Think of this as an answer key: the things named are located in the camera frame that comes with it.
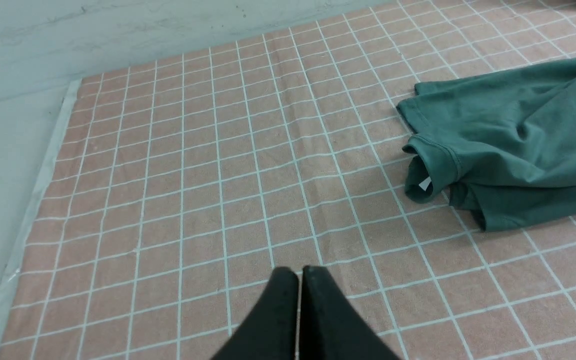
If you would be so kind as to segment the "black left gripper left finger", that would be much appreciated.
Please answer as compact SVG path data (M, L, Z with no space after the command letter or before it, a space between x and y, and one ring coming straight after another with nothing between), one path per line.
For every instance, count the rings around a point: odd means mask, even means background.
M293 360L299 289L295 272L275 268L258 301L213 360Z

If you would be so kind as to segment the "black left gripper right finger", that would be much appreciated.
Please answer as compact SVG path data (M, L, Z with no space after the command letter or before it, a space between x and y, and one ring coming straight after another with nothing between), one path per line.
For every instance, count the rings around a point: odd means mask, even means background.
M398 360L322 266L302 269L300 360Z

